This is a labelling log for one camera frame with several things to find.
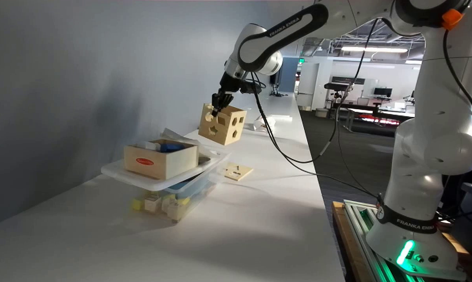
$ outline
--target wooden platform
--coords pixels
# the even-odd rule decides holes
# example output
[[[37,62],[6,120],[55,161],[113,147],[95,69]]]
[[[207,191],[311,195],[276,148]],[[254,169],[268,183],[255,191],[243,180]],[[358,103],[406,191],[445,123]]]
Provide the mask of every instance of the wooden platform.
[[[344,204],[333,202],[333,223],[338,246],[342,254],[345,266],[346,282],[373,282],[369,267],[365,264],[362,251],[358,248],[356,237],[352,232],[344,209]],[[450,234],[443,235],[454,245],[458,252],[460,265],[464,267],[467,273],[467,281],[472,282],[472,257]],[[426,282],[444,282],[446,280],[425,278]]]

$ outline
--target green led light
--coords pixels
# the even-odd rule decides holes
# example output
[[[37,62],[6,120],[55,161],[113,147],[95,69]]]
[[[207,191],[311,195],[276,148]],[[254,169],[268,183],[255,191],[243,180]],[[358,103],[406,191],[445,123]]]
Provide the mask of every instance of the green led light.
[[[408,255],[408,253],[412,250],[413,245],[415,245],[415,242],[413,240],[409,240],[406,242],[405,246],[399,253],[398,259],[396,260],[397,264],[401,265],[405,262],[405,258]]]

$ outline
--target orange button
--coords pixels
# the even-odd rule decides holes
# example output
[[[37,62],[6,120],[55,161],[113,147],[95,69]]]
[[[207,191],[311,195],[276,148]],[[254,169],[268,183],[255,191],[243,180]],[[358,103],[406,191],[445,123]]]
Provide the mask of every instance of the orange button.
[[[447,30],[453,29],[458,22],[462,19],[463,15],[460,14],[459,11],[456,9],[450,9],[447,11],[441,18],[443,18],[443,27],[445,27]]]

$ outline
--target franka emika logo text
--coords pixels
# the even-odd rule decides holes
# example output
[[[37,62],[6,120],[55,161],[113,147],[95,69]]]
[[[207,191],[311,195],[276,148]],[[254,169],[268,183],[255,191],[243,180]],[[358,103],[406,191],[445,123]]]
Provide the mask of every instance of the franka emika logo text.
[[[269,34],[269,36],[270,36],[270,37],[273,37],[274,35],[276,35],[276,34],[282,32],[283,30],[287,29],[288,27],[291,27],[292,25],[294,25],[294,24],[296,24],[296,23],[298,23],[298,22],[300,22],[300,18],[294,18],[293,20],[287,22],[286,24],[284,24],[284,25],[278,27],[276,30],[274,30],[273,32],[271,32],[271,33]]]

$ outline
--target wooden box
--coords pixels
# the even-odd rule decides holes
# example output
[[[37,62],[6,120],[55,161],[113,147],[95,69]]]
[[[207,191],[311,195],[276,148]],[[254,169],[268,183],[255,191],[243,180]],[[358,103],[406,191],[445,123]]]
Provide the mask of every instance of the wooden box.
[[[157,179],[168,179],[198,166],[198,147],[192,144],[159,139],[153,143],[177,143],[185,146],[176,152],[156,152],[137,146],[125,147],[125,169]]]
[[[211,104],[203,105],[199,135],[222,145],[238,141],[243,132],[246,111],[228,106],[220,111],[218,116],[213,117],[211,116],[212,110]]]

